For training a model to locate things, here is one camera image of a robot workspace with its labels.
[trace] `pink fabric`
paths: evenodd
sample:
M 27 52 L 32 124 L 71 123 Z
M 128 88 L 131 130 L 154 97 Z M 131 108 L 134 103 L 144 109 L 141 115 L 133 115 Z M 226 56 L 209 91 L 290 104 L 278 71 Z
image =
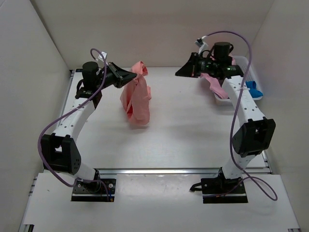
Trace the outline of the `pink fabric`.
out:
M 232 65 L 235 65 L 235 64 L 236 64 L 236 61 L 233 58 Z M 228 99 L 227 92 L 225 92 L 224 89 L 220 86 L 220 83 L 219 83 L 218 79 L 216 79 L 214 77 L 211 77 L 211 76 L 209 76 L 206 73 L 202 73 L 201 77 L 204 77 L 206 80 L 208 80 L 208 82 L 211 85 L 209 87 L 209 89 L 212 92 L 214 92 L 215 94 L 217 94 L 219 98 L 221 98 L 221 99 Z
M 132 66 L 131 72 L 136 73 L 132 81 L 126 84 L 120 96 L 120 101 L 130 123 L 146 125 L 150 120 L 149 100 L 151 99 L 150 87 L 147 86 L 144 76 L 148 70 L 142 61 Z

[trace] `white cable connector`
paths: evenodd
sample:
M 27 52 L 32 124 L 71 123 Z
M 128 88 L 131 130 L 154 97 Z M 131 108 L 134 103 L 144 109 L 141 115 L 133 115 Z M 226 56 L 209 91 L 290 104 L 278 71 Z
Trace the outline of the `white cable connector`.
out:
M 106 60 L 107 53 L 106 52 L 102 52 L 102 54 L 103 54 L 103 56 L 104 56 L 104 58 Z M 99 55 L 98 59 L 96 59 L 96 62 L 98 62 L 98 66 L 99 67 L 104 67 L 104 61 L 103 61 L 103 58 L 102 58 L 101 54 Z
M 204 39 L 206 38 L 207 36 L 204 35 L 203 37 L 197 39 L 195 41 L 195 44 L 199 47 L 199 50 L 198 50 L 198 54 L 200 55 L 203 51 L 207 50 L 208 48 L 208 44 L 205 43 Z

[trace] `white tray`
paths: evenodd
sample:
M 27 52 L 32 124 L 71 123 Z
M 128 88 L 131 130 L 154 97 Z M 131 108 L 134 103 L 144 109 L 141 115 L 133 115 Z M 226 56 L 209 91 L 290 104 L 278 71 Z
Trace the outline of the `white tray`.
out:
M 239 65 L 241 70 L 245 73 L 247 65 L 248 65 L 248 59 L 246 57 L 243 57 L 243 56 L 233 56 L 233 58 L 235 59 L 236 64 Z M 256 89 L 263 92 L 262 89 L 261 89 L 261 86 L 259 84 L 258 77 L 257 77 L 257 75 L 254 71 L 254 66 L 253 66 L 252 63 L 250 65 L 249 73 L 248 73 L 248 76 L 246 78 L 246 81 L 255 81 L 256 82 Z M 230 104 L 232 104 L 230 99 L 221 99 L 215 93 L 214 93 L 214 96 L 215 96 L 215 99 L 216 99 L 216 104 L 218 104 L 218 105 L 230 105 Z M 253 98 L 253 100 L 257 101 L 257 100 L 262 99 L 262 97 L 263 96 L 258 97 L 258 98 Z

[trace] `blue object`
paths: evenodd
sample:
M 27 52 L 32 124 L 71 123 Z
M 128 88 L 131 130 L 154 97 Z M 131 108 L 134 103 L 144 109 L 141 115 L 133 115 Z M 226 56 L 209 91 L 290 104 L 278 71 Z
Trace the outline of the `blue object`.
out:
M 249 88 L 249 93 L 253 98 L 259 98 L 263 96 L 263 93 L 256 89 L 255 81 L 246 81 L 246 86 Z
M 108 189 L 108 193 L 110 194 L 110 199 L 112 199 L 112 192 L 110 189 Z

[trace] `white table surface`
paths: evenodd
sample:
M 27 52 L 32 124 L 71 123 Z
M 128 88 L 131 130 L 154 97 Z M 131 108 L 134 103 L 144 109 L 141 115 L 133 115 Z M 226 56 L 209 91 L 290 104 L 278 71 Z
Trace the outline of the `white table surface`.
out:
M 144 127 L 128 123 L 119 100 L 122 89 L 104 89 L 77 140 L 83 162 L 108 169 L 223 166 L 229 157 L 234 109 L 215 104 L 205 79 L 177 77 L 178 69 L 148 68 L 151 119 Z M 76 72 L 65 112 L 72 107 L 80 79 L 82 73 Z M 262 155 L 248 167 L 265 167 Z
M 72 189 L 43 173 L 24 224 L 33 224 L 33 232 L 288 232 L 299 228 L 281 177 L 255 176 L 276 190 L 277 202 L 246 181 L 249 203 L 203 204 L 201 192 L 188 191 L 200 181 L 193 174 L 119 174 L 114 203 L 71 202 Z

